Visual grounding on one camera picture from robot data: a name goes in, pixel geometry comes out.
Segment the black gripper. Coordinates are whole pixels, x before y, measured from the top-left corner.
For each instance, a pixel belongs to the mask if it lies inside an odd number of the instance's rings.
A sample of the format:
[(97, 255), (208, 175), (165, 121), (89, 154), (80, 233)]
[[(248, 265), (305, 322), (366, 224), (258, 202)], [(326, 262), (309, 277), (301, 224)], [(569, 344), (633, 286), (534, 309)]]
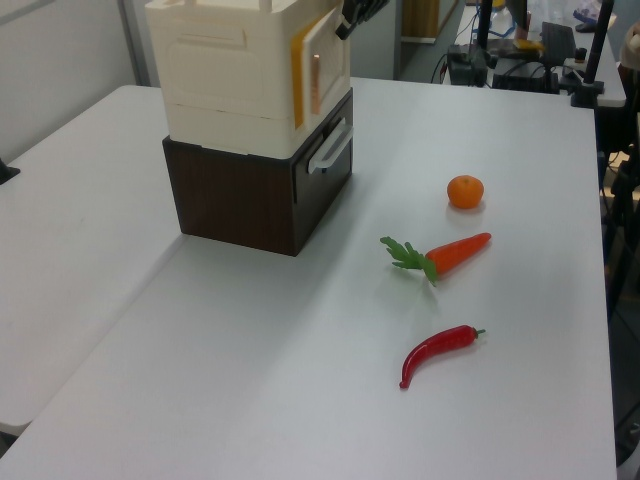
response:
[(389, 0), (344, 0), (335, 34), (341, 40), (348, 39), (358, 24), (369, 21), (388, 3)]

